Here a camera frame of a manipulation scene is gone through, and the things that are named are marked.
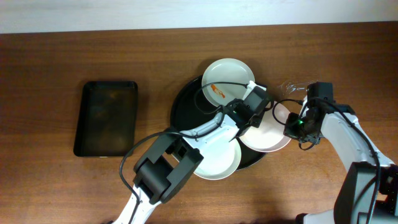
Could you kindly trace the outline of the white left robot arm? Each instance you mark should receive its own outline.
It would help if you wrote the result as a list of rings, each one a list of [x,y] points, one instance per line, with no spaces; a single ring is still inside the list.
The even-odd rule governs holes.
[[[263,86],[251,82],[245,88],[241,99],[220,105],[215,117],[197,128],[152,134],[154,142],[134,165],[133,181],[123,180],[131,196],[116,223],[145,223],[158,205],[181,190],[205,158],[216,157],[250,127],[260,126],[261,114],[273,102]]]

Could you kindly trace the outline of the white plate with yellow sauce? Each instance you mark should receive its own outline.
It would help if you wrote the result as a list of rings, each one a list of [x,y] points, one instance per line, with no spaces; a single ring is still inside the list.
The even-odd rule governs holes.
[[[206,180],[221,180],[235,172],[241,162],[241,147],[237,139],[220,146],[201,150],[204,157],[194,174]]]

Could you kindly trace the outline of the pinkish white plate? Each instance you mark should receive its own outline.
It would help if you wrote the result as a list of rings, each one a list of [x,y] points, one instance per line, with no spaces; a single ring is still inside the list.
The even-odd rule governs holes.
[[[266,111],[258,128],[250,127],[240,137],[244,145],[259,152],[274,152],[285,147],[291,138],[284,136],[284,125],[278,123],[276,118],[285,123],[290,111],[282,104],[276,105],[274,113]]]

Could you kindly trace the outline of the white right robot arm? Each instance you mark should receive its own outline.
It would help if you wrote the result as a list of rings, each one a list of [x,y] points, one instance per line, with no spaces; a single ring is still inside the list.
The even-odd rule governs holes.
[[[397,223],[397,165],[368,138],[348,105],[314,98],[291,113],[284,135],[300,144],[327,139],[347,174],[334,207],[301,213],[296,223]]]

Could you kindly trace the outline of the round black tray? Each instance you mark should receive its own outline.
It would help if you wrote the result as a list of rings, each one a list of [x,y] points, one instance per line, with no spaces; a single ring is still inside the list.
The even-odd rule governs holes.
[[[197,96],[197,103],[194,103],[193,97],[201,87],[202,75],[194,78],[186,84],[176,96],[170,112],[170,125],[178,131],[193,129],[214,118],[213,114],[203,114],[204,111],[213,111],[216,109],[200,92]],[[241,162],[237,170],[246,169],[259,162],[267,153],[258,152],[247,147],[238,139],[241,148]]]

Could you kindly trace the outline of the black rectangular tray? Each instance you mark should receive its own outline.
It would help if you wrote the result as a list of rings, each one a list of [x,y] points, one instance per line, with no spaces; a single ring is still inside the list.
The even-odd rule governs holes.
[[[134,81],[83,85],[73,146],[77,157],[124,156],[134,145],[138,108]]]

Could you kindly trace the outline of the white plate with red sauce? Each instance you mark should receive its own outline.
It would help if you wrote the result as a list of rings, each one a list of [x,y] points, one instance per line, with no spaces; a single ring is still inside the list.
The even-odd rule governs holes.
[[[242,61],[223,58],[213,62],[204,72],[201,85],[211,83],[203,89],[205,98],[214,106],[227,105],[235,98],[243,98],[246,88],[241,85],[222,84],[233,82],[248,84],[255,81],[252,70]]]

